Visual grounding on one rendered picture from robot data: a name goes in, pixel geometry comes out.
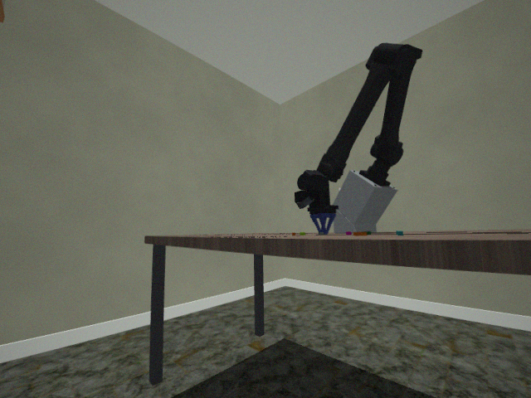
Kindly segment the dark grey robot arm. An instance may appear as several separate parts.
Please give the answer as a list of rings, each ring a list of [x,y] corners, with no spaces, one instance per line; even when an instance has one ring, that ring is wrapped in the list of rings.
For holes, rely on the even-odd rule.
[[[369,70],[368,77],[338,136],[322,157],[317,170],[305,170],[298,178],[298,188],[303,190],[295,192],[295,203],[299,209],[308,205],[328,205],[329,181],[337,182],[343,175],[351,148],[388,82],[382,131],[370,150],[377,160],[367,171],[360,170],[359,174],[381,187],[389,187],[391,183],[386,181],[389,175],[386,172],[403,155],[399,128],[412,70],[421,54],[421,49],[408,44],[381,43],[374,47],[365,65]]]

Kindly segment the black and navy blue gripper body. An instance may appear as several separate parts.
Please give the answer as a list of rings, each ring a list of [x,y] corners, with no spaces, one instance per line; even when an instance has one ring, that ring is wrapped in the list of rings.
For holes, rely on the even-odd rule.
[[[308,211],[309,211],[310,214],[336,213],[335,209],[338,210],[339,206],[330,205],[329,192],[327,192],[327,193],[328,193],[328,205],[308,207]]]

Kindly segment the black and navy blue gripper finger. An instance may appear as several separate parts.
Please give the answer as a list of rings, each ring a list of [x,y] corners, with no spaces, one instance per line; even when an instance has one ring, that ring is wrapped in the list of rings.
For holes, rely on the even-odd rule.
[[[329,228],[336,216],[336,213],[318,213],[318,216],[319,216],[319,220],[320,220],[320,224],[322,226],[323,232],[326,235],[329,233]],[[327,225],[327,229],[325,228],[325,224],[324,224],[325,217],[329,217],[329,223]]]
[[[312,221],[314,222],[314,224],[316,225],[317,229],[318,229],[318,232],[323,232],[323,229],[322,229],[322,226],[321,226],[321,230],[320,230],[320,227],[319,227],[319,223],[317,222],[317,219],[316,218],[319,218],[318,214],[312,214],[310,215]],[[326,223],[326,219],[327,217],[324,218],[324,221]]]

